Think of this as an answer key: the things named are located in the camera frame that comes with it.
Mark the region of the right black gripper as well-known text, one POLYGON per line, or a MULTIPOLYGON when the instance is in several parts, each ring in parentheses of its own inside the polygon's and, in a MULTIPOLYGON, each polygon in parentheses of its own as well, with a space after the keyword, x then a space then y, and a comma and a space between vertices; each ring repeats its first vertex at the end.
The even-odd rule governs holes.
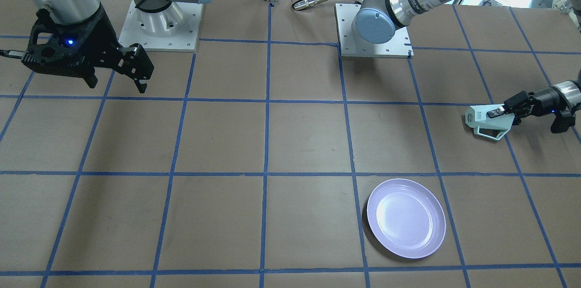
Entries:
POLYGON ((82 75, 91 89, 99 82, 95 67, 110 68, 132 79, 139 93, 146 92, 154 65, 143 45, 119 44, 103 6, 88 19, 69 25, 54 22, 48 7, 36 15, 23 65, 41 74, 82 75))

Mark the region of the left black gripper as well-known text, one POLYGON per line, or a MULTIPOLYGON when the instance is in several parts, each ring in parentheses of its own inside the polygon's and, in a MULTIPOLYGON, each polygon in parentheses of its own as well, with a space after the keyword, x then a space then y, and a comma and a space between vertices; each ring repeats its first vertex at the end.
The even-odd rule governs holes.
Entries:
POLYGON ((577 112, 577 87, 548 86, 534 92, 521 91, 504 101, 500 107, 487 112, 488 118, 514 114, 516 118, 528 116, 555 116, 550 131, 565 133, 575 126, 577 112))

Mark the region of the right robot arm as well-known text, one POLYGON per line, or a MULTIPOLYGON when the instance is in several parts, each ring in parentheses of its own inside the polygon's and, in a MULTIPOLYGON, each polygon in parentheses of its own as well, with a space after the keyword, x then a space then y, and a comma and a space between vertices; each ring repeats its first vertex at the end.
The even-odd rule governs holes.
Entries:
MULTIPOLYGON (((80 78, 98 83, 95 68, 109 68, 133 80, 145 93, 154 65, 145 45, 120 44, 100 0, 33 0, 38 7, 25 51, 2 50, 39 74, 80 78)), ((133 0, 137 24, 150 36, 169 36, 186 24, 179 3, 208 4, 212 0, 133 0)))

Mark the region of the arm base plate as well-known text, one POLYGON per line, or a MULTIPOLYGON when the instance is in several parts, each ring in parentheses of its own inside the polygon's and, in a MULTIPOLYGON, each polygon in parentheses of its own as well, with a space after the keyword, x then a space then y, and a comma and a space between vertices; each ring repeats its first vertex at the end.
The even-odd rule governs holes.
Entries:
POLYGON ((119 43, 141 44, 148 52, 195 52, 203 4, 174 2, 160 13, 145 13, 131 1, 119 43))
POLYGON ((366 41, 355 27, 355 18, 360 9, 358 4, 335 4, 335 15, 343 57, 388 57, 411 58, 414 56, 407 28, 398 29, 386 43, 366 41))

